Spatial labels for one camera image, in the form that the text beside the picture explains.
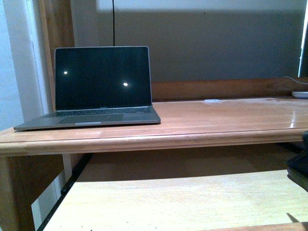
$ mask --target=lower shelf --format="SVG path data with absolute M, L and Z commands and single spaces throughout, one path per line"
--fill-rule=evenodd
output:
M 308 221 L 308 193 L 287 177 L 285 160 L 293 155 L 277 145 L 96 154 L 45 230 L 211 230 Z

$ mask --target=gray wall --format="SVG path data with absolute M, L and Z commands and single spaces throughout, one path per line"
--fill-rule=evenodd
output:
M 112 1 L 72 0 L 77 46 L 112 46 Z M 116 0 L 115 44 L 150 48 L 153 81 L 296 77 L 306 0 Z

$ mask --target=laptop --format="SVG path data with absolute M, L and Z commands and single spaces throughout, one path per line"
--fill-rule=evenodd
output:
M 56 111 L 15 130 L 157 124 L 146 46 L 57 48 Z

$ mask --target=black cable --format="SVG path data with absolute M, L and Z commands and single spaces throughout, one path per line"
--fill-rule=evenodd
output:
M 113 17 L 113 29 L 114 29 L 114 46 L 116 45 L 116 33 L 115 33 L 115 0 L 112 0 L 112 17 Z

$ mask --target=white wall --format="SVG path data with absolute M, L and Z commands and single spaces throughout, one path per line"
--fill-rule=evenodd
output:
M 51 109 L 38 0 L 0 0 L 0 130 Z M 64 174 L 33 203 L 38 228 L 60 197 Z
M 10 38 L 0 0 L 0 130 L 23 122 Z

